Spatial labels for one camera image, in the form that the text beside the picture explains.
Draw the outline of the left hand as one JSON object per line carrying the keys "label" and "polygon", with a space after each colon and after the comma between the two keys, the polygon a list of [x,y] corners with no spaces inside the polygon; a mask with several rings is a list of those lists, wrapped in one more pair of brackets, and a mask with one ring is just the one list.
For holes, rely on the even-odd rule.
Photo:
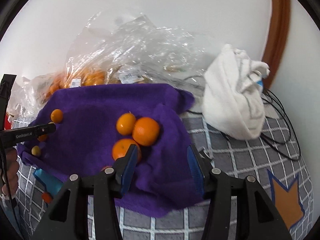
{"label": "left hand", "polygon": [[9,195],[8,187],[10,187],[11,195],[14,195],[18,189],[18,175],[20,168],[17,161],[17,151],[15,148],[8,148],[5,150],[7,158],[7,176],[9,182],[2,187],[3,194],[7,197]]}

